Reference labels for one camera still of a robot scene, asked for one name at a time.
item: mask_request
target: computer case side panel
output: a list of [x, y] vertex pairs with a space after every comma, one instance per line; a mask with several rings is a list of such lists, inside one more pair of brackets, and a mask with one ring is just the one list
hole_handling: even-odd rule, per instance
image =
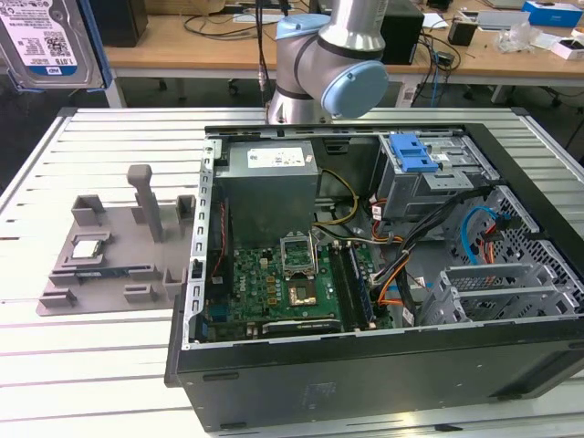
[[584, 321], [543, 326], [182, 351], [178, 376], [207, 432], [527, 399], [584, 366]]

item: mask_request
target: black box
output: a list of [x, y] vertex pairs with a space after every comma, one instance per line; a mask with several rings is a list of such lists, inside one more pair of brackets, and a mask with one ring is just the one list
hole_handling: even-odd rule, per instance
[[390, 0], [381, 25], [383, 64], [410, 65], [422, 31], [423, 13], [410, 0]]
[[454, 46], [470, 46], [477, 24], [455, 20], [448, 32], [448, 42]]
[[148, 25], [144, 0], [89, 0], [104, 46], [136, 47]]

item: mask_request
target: power supply label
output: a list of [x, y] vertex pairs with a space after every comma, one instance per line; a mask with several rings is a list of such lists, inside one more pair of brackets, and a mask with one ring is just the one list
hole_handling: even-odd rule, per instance
[[247, 167], [302, 167], [304, 166], [302, 148], [264, 148], [247, 151]]

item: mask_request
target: blue plastic clip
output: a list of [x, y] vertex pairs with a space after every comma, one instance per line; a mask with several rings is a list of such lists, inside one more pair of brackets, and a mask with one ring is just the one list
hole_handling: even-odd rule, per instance
[[428, 150], [413, 134], [390, 134], [393, 153], [401, 161], [404, 172], [436, 172], [438, 164], [428, 155]]

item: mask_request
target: red wire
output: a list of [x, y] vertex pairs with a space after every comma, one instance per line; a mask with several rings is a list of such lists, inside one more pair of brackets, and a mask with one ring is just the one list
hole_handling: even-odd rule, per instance
[[222, 203], [221, 204], [221, 255], [219, 255], [219, 260], [217, 260], [217, 264], [215, 265], [215, 268], [213, 269], [213, 273], [211, 274], [211, 278], [215, 277], [215, 273], [217, 272], [217, 269], [219, 269], [219, 265], [221, 265], [221, 262], [223, 261], [223, 257], [225, 255], [225, 244], [227, 239], [225, 239], [225, 204]]
[[[496, 224], [492, 224], [491, 226], [489, 226], [489, 228], [485, 231], [485, 235], [488, 235], [489, 233], [491, 233], [495, 229], [495, 227], [496, 227]], [[495, 260], [493, 259], [493, 257], [489, 256], [490, 251], [487, 252], [487, 250], [489, 249], [488, 244], [493, 245], [493, 242], [488, 242], [485, 245], [485, 241], [483, 240], [481, 242], [481, 251], [483, 252], [483, 259], [486, 261], [486, 263], [492, 264], [495, 262]]]

